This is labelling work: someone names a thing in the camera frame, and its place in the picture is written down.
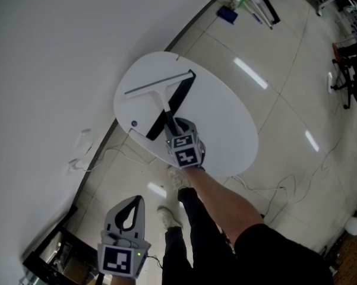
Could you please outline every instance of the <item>tiled floor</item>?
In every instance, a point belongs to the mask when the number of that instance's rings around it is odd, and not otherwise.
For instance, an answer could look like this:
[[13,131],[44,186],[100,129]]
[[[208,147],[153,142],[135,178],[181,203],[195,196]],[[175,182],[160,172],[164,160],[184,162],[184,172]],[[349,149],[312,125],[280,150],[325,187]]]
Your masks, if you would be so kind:
[[[250,192],[235,178],[218,178],[229,189],[247,198],[274,229],[317,252],[330,246],[357,206],[357,105],[343,110],[344,92],[327,92],[326,75],[337,71],[331,63],[332,42],[340,39],[336,12],[326,8],[317,17],[305,0],[271,0],[282,22],[270,30],[238,9],[235,25],[215,12],[228,0],[219,0],[186,32],[173,52],[219,77],[242,100],[259,131],[259,150],[252,166],[240,177],[251,189],[284,191]],[[268,82],[263,89],[243,72],[240,58]],[[316,142],[312,146],[305,133]],[[154,157],[115,129],[107,147],[118,145],[144,164]],[[175,201],[159,160],[142,166],[122,154],[108,151],[89,180],[78,202],[77,236],[96,247],[107,211],[125,198],[140,194],[146,202],[146,239],[150,255],[163,258],[164,232],[156,208],[174,204],[184,223],[191,256],[189,225]],[[160,284],[161,272],[148,259],[138,284]]]

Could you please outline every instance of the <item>oval tabletop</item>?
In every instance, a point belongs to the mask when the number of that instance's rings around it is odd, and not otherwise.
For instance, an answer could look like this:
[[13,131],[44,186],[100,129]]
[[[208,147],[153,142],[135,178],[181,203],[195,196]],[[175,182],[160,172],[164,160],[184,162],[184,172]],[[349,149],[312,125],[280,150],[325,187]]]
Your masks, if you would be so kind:
[[[192,71],[195,79],[174,117],[185,118],[197,127],[206,146],[203,167],[212,176],[242,173],[254,161],[258,150],[255,123],[244,104],[222,81],[194,62],[169,52],[155,52],[136,61],[116,89],[113,107],[116,118],[133,140],[165,162],[175,165],[166,146],[164,130],[155,140],[147,133],[163,112],[156,92],[127,98],[125,93]],[[170,99],[180,83],[166,88]]]

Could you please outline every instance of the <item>black sleeve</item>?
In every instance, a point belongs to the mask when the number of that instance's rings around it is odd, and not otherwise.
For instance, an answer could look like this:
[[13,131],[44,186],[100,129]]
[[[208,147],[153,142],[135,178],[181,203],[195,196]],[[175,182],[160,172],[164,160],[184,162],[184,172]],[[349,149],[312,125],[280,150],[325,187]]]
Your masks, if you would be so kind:
[[244,231],[236,240],[235,252],[240,284],[333,284],[319,254],[264,224]]

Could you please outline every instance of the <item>brown shoe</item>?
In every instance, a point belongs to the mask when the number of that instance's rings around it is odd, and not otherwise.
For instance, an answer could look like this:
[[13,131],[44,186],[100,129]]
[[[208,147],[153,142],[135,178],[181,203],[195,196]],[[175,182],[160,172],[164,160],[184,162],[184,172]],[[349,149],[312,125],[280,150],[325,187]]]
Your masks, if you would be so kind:
[[337,44],[336,44],[335,42],[333,43],[333,51],[334,51],[334,56],[335,56],[336,61],[337,61],[340,65],[345,66],[345,65],[346,65],[345,59],[344,59],[344,57],[342,57],[342,56],[339,54],[338,48],[337,48]]

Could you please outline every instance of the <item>white sneaker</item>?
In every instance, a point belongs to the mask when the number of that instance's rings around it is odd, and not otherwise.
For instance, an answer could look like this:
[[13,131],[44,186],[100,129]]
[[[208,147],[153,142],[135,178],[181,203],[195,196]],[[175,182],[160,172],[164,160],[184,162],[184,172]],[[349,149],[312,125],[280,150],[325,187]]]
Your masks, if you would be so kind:
[[176,167],[171,166],[168,168],[168,178],[170,179],[175,190],[191,187],[190,181],[186,177],[185,173]]
[[167,230],[170,227],[181,227],[182,225],[174,219],[173,213],[166,207],[160,206],[157,209],[157,215],[160,221],[164,225],[164,229]]

